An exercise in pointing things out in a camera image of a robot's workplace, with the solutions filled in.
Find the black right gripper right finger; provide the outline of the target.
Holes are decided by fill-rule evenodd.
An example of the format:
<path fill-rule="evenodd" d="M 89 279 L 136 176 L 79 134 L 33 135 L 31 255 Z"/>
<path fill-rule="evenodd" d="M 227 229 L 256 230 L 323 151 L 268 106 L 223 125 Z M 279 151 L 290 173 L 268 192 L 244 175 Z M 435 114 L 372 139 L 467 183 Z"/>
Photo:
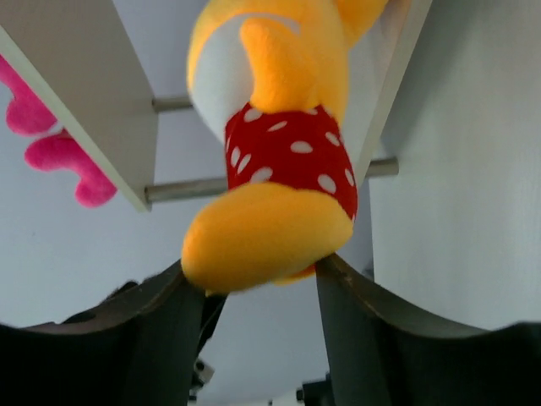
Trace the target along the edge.
<path fill-rule="evenodd" d="M 537 405 L 540 325 L 483 330 L 435 315 L 331 255 L 316 265 L 339 405 Z"/>

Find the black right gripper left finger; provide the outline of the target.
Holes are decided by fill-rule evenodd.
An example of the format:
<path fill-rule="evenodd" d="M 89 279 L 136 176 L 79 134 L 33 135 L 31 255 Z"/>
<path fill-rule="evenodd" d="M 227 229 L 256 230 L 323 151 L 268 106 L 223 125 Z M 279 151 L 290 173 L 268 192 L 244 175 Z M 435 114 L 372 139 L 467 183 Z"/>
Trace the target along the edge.
<path fill-rule="evenodd" d="M 1 327 L 3 405 L 185 405 L 205 295 L 178 265 L 69 323 Z"/>

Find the yellow plush back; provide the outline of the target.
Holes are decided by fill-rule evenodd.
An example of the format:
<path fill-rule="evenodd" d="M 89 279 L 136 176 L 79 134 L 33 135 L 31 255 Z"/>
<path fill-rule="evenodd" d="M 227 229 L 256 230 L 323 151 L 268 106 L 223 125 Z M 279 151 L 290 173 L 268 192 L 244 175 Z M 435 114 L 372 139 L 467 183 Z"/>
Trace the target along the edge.
<path fill-rule="evenodd" d="M 358 186 L 342 137 L 348 56 L 383 1 L 210 1 L 187 85 L 222 143 L 227 190 L 185 234 L 185 277 L 209 294 L 314 273 L 351 237 Z"/>

